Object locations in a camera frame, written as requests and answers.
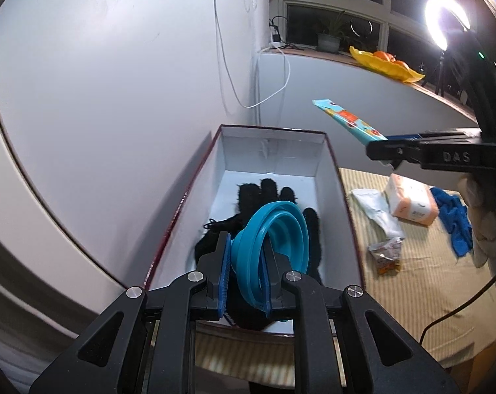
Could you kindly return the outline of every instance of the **flower pot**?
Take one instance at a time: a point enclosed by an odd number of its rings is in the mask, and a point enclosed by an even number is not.
[[[341,43],[341,38],[334,37],[328,34],[318,34],[317,35],[317,50],[320,52],[329,52],[331,54],[336,54],[339,52],[339,44]]]

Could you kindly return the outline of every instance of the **tissue pack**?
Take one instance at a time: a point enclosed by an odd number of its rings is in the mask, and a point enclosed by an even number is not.
[[[393,216],[430,225],[439,213],[428,185],[409,177],[391,174],[385,193]]]

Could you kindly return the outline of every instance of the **blue towel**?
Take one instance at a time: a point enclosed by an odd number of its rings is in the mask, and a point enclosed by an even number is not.
[[[440,209],[440,219],[450,234],[452,249],[459,257],[472,250],[472,226],[467,218],[467,206],[456,195],[449,195],[440,188],[430,188]]]

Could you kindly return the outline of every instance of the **black glove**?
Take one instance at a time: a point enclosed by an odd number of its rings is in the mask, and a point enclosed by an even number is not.
[[[285,186],[278,195],[278,188],[272,179],[263,179],[260,187],[256,184],[243,184],[239,187],[238,208],[239,213],[225,221],[210,220],[204,228],[208,232],[195,245],[195,261],[198,262],[202,255],[213,252],[217,246],[220,231],[228,231],[234,238],[241,229],[245,228],[249,220],[263,205],[276,201],[290,201],[296,204],[294,191]],[[318,266],[321,262],[321,247],[319,240],[319,219],[312,208],[303,211],[308,229],[310,260],[307,274],[321,284]],[[228,284],[228,298],[226,300],[226,313],[239,327],[250,330],[262,330],[272,321],[266,318],[264,312],[253,308],[241,295],[237,285],[237,278],[230,271]]]

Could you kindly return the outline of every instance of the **white glove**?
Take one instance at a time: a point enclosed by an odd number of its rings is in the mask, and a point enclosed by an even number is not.
[[[474,265],[481,268],[489,260],[490,271],[496,272],[496,187],[488,178],[481,182],[471,174],[463,175],[458,190],[468,207],[472,224]]]

